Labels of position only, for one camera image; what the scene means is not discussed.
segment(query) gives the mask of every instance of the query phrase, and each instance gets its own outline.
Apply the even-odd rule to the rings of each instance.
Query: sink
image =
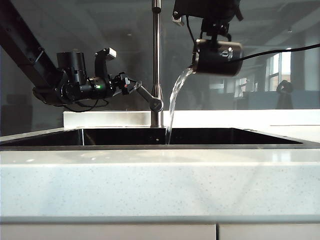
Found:
[[[165,128],[75,129],[0,143],[0,150],[255,149],[318,148],[319,144],[237,128],[174,128],[165,145]]]

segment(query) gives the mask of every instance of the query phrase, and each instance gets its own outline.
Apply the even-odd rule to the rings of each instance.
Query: cable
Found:
[[[189,33],[190,33],[190,36],[191,36],[191,38],[192,38],[192,41],[193,41],[193,44],[194,44],[194,48],[195,48],[196,51],[200,54],[200,51],[199,51],[199,49],[197,48],[196,40],[195,40],[194,35],[192,34],[192,31],[191,31],[191,28],[190,28],[189,16],[188,16],[188,15],[186,15],[186,26],[187,26],[187,28],[188,28],[188,30],[189,30]]]
[[[94,109],[94,108],[97,106],[98,102],[99,102],[99,100],[95,101],[95,104],[94,104],[91,108],[89,108],[89,109],[87,109],[87,110],[82,110],[82,111],[73,110],[73,109],[71,109],[71,108],[69,108],[69,107],[67,107],[67,106],[64,106],[64,107],[65,107],[66,109],[68,109],[69,111],[74,112],[74,113],[85,113],[85,112],[89,112],[89,111],[91,111],[92,109]]]
[[[83,104],[82,102],[80,102],[80,101],[77,101],[77,102],[75,102],[78,106],[80,106],[80,107],[82,107],[82,108],[104,108],[104,107],[106,107],[106,106],[108,106],[108,104],[109,104],[109,102],[107,101],[107,100],[105,100],[105,99],[101,99],[102,101],[104,101],[105,102],[105,104],[104,105],[99,105],[99,106],[90,106],[90,105],[86,105],[86,104]]]
[[[306,50],[316,49],[316,48],[320,48],[320,43],[319,44],[315,44],[315,45],[310,45],[310,46],[299,47],[299,48],[264,51],[264,52],[252,54],[252,55],[249,55],[249,56],[245,56],[245,57],[242,57],[242,58],[239,58],[239,59],[236,59],[236,60],[231,60],[231,61],[228,61],[227,63],[235,63],[235,62],[244,61],[244,60],[247,60],[247,59],[252,59],[252,58],[256,58],[256,57],[263,56],[263,55],[278,54],[278,53],[288,53],[288,52],[301,52],[301,51],[306,51]]]

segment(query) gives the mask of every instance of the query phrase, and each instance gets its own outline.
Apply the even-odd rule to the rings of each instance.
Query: pouring water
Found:
[[[166,131],[165,131],[165,144],[170,144],[170,141],[171,141],[172,125],[174,122],[176,100],[177,100],[178,94],[181,88],[184,86],[188,76],[191,75],[192,73],[193,73],[193,69],[188,67],[181,73],[181,75],[178,77],[178,79],[174,84],[174,87],[170,96],[170,107],[169,107],[170,122],[169,122],[169,125],[166,127]]]

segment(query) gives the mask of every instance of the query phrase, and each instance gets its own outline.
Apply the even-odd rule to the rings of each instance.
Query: white cabinet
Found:
[[[215,225],[3,224],[3,240],[216,240]]]
[[[320,224],[226,224],[219,240],[320,240]]]

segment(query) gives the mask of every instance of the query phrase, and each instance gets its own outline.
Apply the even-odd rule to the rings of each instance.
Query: faucet spout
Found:
[[[161,0],[152,0],[153,12],[153,88],[152,95],[160,100],[163,100],[161,88]],[[151,127],[164,127],[164,112],[163,110],[156,112],[151,111]]]

